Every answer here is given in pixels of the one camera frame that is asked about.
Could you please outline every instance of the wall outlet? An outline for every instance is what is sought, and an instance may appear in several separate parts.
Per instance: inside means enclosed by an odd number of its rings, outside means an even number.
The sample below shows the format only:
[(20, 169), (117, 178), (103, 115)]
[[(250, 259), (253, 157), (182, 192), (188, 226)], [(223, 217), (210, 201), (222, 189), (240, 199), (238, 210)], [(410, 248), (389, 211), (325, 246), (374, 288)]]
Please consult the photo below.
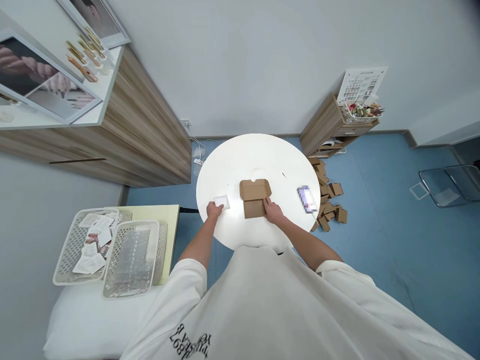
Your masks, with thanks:
[(192, 126), (192, 123), (189, 119), (181, 119), (181, 124), (186, 127), (187, 129)]

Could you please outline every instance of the kraft paper box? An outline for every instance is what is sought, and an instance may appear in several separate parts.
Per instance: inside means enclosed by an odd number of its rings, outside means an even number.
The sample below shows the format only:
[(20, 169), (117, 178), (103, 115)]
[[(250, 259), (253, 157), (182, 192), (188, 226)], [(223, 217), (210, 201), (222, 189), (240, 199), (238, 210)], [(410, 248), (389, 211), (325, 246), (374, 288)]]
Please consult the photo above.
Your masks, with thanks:
[(260, 218), (267, 212), (264, 199), (272, 195), (270, 184), (265, 179), (240, 181), (240, 197), (243, 199), (245, 219)]

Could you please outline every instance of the white cushion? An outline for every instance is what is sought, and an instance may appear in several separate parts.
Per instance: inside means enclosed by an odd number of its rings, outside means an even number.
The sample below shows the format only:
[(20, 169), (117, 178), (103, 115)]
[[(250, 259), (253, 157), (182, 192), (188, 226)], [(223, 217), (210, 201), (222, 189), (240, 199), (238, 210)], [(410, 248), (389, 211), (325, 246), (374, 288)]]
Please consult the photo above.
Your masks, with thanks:
[(124, 299), (102, 298), (101, 281), (66, 286), (51, 312), (48, 360), (120, 359), (163, 286)]

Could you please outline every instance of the wooden cabinet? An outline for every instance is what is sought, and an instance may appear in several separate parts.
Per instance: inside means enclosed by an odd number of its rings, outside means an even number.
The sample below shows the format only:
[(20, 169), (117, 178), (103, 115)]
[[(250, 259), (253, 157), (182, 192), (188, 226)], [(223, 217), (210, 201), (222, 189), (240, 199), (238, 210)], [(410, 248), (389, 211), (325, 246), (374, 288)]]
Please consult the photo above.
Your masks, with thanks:
[[(379, 123), (379, 120), (376, 119), (366, 124), (345, 124), (341, 107), (337, 103), (337, 97), (330, 94), (300, 134), (300, 144), (307, 157), (329, 158)], [(332, 137), (337, 138), (342, 143), (323, 146)]]
[(191, 181), (191, 142), (126, 47), (98, 125), (0, 131), (0, 151), (133, 187)]

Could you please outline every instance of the storage basket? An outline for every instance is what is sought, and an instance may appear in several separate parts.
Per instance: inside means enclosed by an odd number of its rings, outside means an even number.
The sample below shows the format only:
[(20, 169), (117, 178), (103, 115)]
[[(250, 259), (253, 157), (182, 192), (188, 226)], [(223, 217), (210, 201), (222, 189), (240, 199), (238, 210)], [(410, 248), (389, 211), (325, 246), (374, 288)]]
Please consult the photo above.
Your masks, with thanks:
[(117, 226), (119, 223), (124, 221), (129, 221), (132, 219), (132, 213), (129, 211), (119, 211), (113, 207), (102, 207), (102, 208), (93, 208), (85, 209), (79, 211), (73, 222), (71, 223), (70, 230), (66, 236), (65, 242), (61, 249), (60, 257), (58, 258), (58, 263), (56, 264), (55, 273), (53, 275), (53, 284), (57, 286), (64, 285), (76, 285), (84, 284), (88, 282), (98, 281), (102, 278), (104, 274), (105, 267), (100, 269), (94, 274), (80, 274), (72, 272), (75, 265), (82, 256), (82, 248), (85, 245), (85, 240), (87, 238), (87, 233), (89, 231), (88, 227), (80, 227), (79, 224), (82, 222), (87, 214), (96, 213), (100, 215), (105, 215), (109, 213), (117, 213), (118, 220), (113, 223), (114, 226)]
[(363, 105), (363, 101), (345, 101), (345, 105), (341, 108), (341, 115), (343, 116), (343, 120), (347, 125), (355, 125), (355, 124), (369, 124), (373, 122), (375, 119), (380, 119), (380, 116), (372, 116), (372, 117), (354, 117), (353, 114), (349, 110), (349, 105), (351, 104), (360, 104)]
[(167, 223), (127, 221), (118, 225), (107, 260), (102, 296), (105, 299), (144, 294), (162, 276)]

